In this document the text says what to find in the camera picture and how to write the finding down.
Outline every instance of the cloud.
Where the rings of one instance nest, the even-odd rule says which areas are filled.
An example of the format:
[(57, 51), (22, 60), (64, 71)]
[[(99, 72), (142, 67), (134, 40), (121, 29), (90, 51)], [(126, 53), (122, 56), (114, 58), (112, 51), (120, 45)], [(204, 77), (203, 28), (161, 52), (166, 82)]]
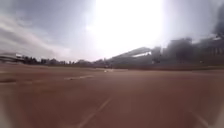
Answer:
[(0, 10), (0, 52), (16, 52), (37, 58), (70, 59), (68, 48), (55, 45), (44, 30), (35, 27), (31, 21), (25, 21), (20, 15), (12, 14), (12, 0), (0, 0), (7, 5)]

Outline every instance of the white lane line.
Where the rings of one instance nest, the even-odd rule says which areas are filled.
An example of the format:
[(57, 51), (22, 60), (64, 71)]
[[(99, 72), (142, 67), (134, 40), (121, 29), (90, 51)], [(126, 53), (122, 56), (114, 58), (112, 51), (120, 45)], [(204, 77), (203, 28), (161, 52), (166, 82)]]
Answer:
[(202, 118), (200, 115), (190, 111), (192, 113), (192, 115), (197, 119), (197, 121), (202, 125), (204, 126), (205, 128), (213, 128), (211, 125), (209, 125), (209, 123), (204, 119)]
[(85, 78), (90, 78), (93, 77), (92, 75), (86, 75), (86, 76), (79, 76), (79, 77), (67, 77), (64, 78), (64, 80), (75, 80), (75, 79), (85, 79)]
[(87, 116), (82, 122), (80, 122), (78, 124), (78, 126), (76, 128), (83, 128), (86, 124), (88, 124), (89, 121), (91, 119), (93, 119), (93, 117), (96, 116), (97, 113), (99, 113), (101, 110), (103, 110), (108, 105), (108, 103), (111, 101), (111, 99), (112, 98), (110, 97), (105, 102), (103, 102), (103, 104), (100, 105), (100, 107), (95, 112), (93, 112), (89, 116)]
[(12, 123), (6, 114), (5, 104), (0, 97), (0, 128), (12, 128)]

